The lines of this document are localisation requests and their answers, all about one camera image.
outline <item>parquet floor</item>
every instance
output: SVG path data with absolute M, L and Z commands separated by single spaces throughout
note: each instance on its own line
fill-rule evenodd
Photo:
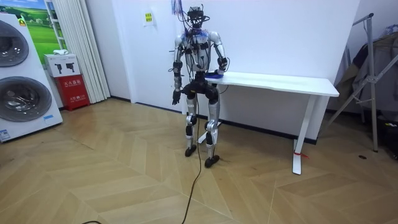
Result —
M 0 145 L 0 223 L 181 223 L 199 170 L 184 115 L 107 100 L 62 116 Z M 187 223 L 398 223 L 398 163 L 362 129 L 341 117 L 305 145 L 299 176 L 291 140 L 222 125 L 222 160 L 203 170 Z

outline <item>blue object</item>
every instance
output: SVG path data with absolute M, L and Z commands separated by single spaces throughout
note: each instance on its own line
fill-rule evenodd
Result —
M 224 75 L 217 74 L 215 72 L 209 72 L 205 75 L 206 78 L 222 78 Z
M 181 0 L 172 0 L 172 13 L 173 15 L 183 15 Z
M 53 117 L 54 117 L 54 116 L 52 116 L 52 114 L 51 114 L 51 115 L 45 116 L 45 117 L 44 117 L 44 120 L 50 119 L 50 118 L 53 118 Z

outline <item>black bag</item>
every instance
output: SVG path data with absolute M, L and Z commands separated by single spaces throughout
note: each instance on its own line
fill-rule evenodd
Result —
M 394 159 L 398 159 L 398 122 L 379 117 L 377 133 L 380 143 L 388 148 Z

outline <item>white curtain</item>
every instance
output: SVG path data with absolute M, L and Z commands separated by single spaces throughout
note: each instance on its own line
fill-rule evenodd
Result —
M 52 0 L 69 52 L 78 58 L 90 103 L 110 97 L 85 0 Z

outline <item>white washing machine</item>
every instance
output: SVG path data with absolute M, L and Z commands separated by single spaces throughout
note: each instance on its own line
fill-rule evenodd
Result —
M 26 25 L 0 13 L 0 141 L 62 122 Z

